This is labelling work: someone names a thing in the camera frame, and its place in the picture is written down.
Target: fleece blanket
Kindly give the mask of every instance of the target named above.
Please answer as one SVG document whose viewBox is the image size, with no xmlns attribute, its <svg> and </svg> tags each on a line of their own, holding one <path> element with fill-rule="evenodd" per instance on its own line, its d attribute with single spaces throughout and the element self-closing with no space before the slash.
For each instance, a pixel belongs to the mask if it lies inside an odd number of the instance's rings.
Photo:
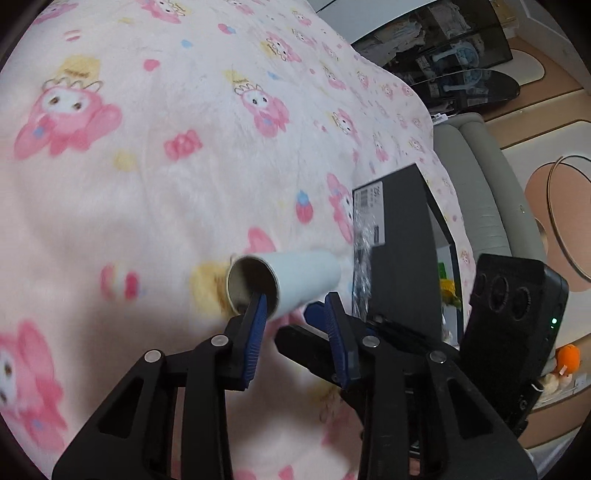
<svg viewBox="0 0 591 480">
<path fill-rule="evenodd" d="M 0 413 L 47 476 L 145 351 L 221 331 L 233 256 L 326 248 L 349 305 L 355 186 L 416 163 L 469 298 L 426 108 L 305 0 L 57 0 L 0 99 Z M 255 381 L 228 395 L 235 478 L 352 479 L 361 425 L 278 354 L 291 322 L 267 326 Z"/>
</svg>

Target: white label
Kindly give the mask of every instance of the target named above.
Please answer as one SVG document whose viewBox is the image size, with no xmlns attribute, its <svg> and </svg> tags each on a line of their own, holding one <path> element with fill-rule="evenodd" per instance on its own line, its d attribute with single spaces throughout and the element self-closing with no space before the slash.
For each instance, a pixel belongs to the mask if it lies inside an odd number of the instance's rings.
<svg viewBox="0 0 591 480">
<path fill-rule="evenodd" d="M 361 225 L 367 225 L 370 222 L 374 225 L 374 236 L 371 239 L 371 246 L 385 245 L 384 187 L 382 181 L 377 181 L 362 189 L 356 190 L 354 205 L 355 215 L 359 215 Z"/>
</svg>

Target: barcode label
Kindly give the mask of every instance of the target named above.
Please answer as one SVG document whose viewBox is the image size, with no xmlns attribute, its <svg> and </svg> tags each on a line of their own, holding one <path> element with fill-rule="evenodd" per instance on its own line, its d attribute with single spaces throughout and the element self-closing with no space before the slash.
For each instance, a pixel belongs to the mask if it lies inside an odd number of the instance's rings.
<svg viewBox="0 0 591 480">
<path fill-rule="evenodd" d="M 359 192 L 359 208 L 368 207 L 368 189 L 363 189 Z"/>
<path fill-rule="evenodd" d="M 359 223 L 354 222 L 355 226 L 373 228 L 373 247 L 385 245 L 385 224 L 384 224 L 384 186 L 381 181 L 377 181 L 362 189 L 355 190 L 353 214 L 359 216 Z M 355 238 L 361 232 L 355 232 Z"/>
</svg>

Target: sofa cushion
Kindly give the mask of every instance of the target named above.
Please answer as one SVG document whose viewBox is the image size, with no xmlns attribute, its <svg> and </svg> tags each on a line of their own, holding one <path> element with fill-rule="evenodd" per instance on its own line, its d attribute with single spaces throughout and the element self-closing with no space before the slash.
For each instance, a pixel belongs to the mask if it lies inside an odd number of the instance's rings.
<svg viewBox="0 0 591 480">
<path fill-rule="evenodd" d="M 433 135 L 434 150 L 456 189 L 474 258 L 481 253 L 511 255 L 495 198 L 470 146 L 451 125 L 437 125 Z"/>
</svg>

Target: camera lens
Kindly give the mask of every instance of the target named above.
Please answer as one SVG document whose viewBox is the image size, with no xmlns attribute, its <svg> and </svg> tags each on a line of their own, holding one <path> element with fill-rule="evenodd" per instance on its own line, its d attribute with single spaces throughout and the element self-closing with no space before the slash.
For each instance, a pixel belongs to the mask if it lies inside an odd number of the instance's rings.
<svg viewBox="0 0 591 480">
<path fill-rule="evenodd" d="M 527 288 L 518 288 L 513 297 L 513 303 L 511 305 L 511 312 L 515 320 L 521 320 L 530 309 L 531 297 L 530 292 Z"/>
<path fill-rule="evenodd" d="M 474 287 L 472 288 L 472 293 L 479 297 L 484 292 L 484 287 L 486 286 L 486 275 L 481 273 L 476 277 L 474 280 Z"/>
<path fill-rule="evenodd" d="M 507 303 L 509 296 L 509 284 L 506 278 L 497 277 L 491 285 L 491 309 L 493 312 L 500 312 Z"/>
</svg>

